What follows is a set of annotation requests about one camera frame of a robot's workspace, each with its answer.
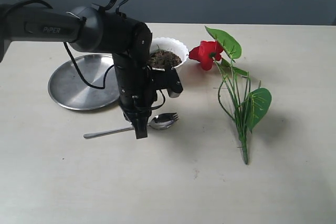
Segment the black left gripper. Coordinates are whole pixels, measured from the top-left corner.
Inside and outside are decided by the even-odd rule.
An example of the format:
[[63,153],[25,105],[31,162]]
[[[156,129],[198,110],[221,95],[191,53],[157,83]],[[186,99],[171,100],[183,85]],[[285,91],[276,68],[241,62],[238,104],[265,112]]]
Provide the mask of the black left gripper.
[[150,68],[144,61],[133,58],[127,52],[113,54],[112,57],[120,93],[120,107],[125,118],[131,122],[136,139],[146,138],[155,97]]

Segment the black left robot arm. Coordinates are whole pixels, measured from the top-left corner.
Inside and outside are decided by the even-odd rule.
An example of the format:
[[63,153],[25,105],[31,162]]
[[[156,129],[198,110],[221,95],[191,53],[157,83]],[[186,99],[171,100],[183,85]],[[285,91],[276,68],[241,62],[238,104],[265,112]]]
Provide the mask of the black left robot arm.
[[116,10],[77,7],[62,13],[42,0],[1,0],[1,55],[14,41],[63,42],[78,52],[112,54],[120,107],[138,139],[147,137],[155,100],[148,66],[148,26]]

